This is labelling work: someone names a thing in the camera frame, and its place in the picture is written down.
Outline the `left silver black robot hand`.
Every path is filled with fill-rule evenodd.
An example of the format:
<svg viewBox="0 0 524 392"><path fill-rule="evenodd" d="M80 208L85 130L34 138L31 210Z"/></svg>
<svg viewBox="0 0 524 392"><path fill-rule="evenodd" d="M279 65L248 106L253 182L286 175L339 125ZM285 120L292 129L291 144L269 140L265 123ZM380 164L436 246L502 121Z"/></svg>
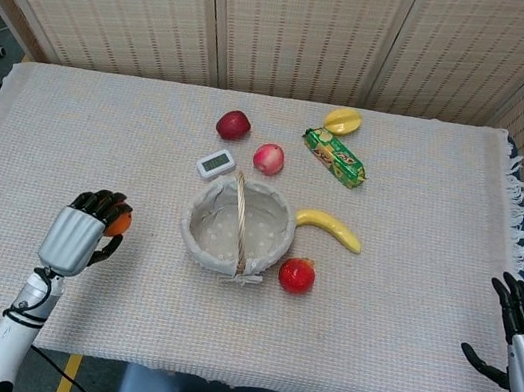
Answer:
<svg viewBox="0 0 524 392"><path fill-rule="evenodd" d="M74 277L111 257L130 228L133 209L126 199L104 189L78 195L57 215L38 249L43 267Z"/></svg>

